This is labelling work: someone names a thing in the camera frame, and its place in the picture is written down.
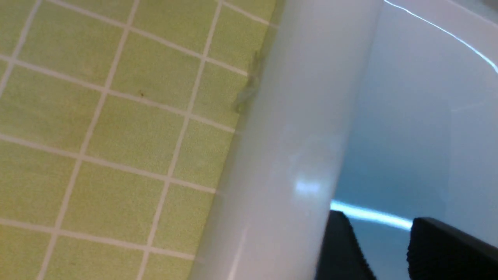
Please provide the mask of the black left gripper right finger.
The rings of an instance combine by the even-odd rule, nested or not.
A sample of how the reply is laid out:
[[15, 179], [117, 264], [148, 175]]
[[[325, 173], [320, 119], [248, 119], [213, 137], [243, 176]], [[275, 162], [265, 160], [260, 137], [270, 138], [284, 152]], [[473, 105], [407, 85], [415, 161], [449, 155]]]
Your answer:
[[498, 250], [430, 217], [413, 220], [406, 260], [411, 280], [496, 280]]

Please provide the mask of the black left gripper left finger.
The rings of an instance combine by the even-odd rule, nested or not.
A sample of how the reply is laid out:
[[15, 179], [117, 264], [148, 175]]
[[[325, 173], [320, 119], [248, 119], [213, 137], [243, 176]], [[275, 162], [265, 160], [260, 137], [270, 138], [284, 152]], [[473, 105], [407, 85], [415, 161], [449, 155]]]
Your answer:
[[350, 220], [336, 210], [329, 212], [315, 280], [375, 280]]

